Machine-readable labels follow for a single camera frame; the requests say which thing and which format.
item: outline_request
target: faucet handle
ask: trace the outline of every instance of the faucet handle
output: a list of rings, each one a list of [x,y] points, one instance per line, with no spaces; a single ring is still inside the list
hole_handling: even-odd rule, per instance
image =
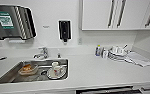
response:
[[[46,48],[46,47],[42,47],[42,48],[38,48],[38,49],[47,50],[47,48]]]

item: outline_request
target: soap dispenser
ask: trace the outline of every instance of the soap dispenser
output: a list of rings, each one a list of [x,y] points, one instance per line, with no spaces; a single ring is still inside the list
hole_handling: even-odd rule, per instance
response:
[[[71,39],[70,21],[59,21],[60,39],[67,43]]]

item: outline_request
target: paper towel dispenser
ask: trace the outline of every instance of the paper towel dispenser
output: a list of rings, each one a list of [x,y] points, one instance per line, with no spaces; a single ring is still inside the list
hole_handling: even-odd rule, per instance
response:
[[[0,5],[0,40],[21,38],[27,40],[36,36],[29,8]]]

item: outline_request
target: sink basin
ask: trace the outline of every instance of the sink basin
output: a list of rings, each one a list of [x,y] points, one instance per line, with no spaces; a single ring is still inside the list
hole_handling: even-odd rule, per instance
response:
[[[65,67],[65,74],[58,79],[51,79],[46,75],[40,75],[43,71],[48,71],[52,68],[53,62],[59,62],[59,65]],[[32,64],[38,65],[38,71],[33,75],[20,75],[18,71],[25,65]],[[44,61],[22,61],[9,70],[6,74],[0,77],[0,84],[4,83],[18,83],[18,82],[33,82],[33,81],[50,81],[50,80],[63,80],[68,77],[68,59],[52,59]]]

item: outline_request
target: tray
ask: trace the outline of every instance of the tray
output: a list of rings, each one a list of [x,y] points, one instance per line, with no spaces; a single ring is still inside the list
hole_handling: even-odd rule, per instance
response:
[[[33,75],[38,71],[38,65],[31,65],[32,69],[24,71],[23,67],[18,71],[20,75]]]

